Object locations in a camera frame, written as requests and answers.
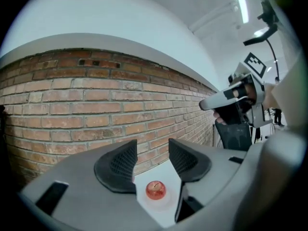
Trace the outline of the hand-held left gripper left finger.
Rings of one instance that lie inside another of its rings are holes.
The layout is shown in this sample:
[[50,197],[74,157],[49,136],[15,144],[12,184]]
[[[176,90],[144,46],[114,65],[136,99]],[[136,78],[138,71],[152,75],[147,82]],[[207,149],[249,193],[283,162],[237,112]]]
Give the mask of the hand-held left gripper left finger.
[[137,201],[136,140],[71,156],[27,184],[22,200],[54,230],[160,231]]

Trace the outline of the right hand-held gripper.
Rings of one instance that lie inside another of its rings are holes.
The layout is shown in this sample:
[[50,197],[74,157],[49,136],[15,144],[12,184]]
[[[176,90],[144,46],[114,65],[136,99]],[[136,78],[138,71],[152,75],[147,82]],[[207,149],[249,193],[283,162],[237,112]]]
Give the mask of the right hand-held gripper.
[[[268,122],[264,117],[263,102],[265,87],[262,80],[266,66],[253,53],[240,62],[235,72],[228,77],[229,87],[199,102],[201,110],[215,110],[228,125],[247,123],[260,128]],[[257,93],[253,104],[247,95],[245,85],[252,84]]]

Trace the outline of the person's right hand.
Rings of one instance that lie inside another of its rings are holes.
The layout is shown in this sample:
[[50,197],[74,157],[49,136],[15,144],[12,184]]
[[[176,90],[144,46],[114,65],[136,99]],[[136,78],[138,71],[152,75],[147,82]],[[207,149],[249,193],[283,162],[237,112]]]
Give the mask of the person's right hand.
[[256,103],[256,100],[257,100],[257,93],[256,93],[256,90],[255,90],[255,87],[252,85],[252,84],[246,84],[244,86],[245,88],[245,91],[246,91],[246,95],[247,97],[249,98],[249,100],[255,104]]

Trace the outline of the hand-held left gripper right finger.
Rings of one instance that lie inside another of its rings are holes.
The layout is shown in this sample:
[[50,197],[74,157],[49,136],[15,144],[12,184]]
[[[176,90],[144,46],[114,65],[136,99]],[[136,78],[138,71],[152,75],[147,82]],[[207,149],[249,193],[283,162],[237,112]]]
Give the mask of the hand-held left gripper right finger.
[[169,139],[169,160],[181,180],[175,222],[209,204],[230,182],[246,152]]

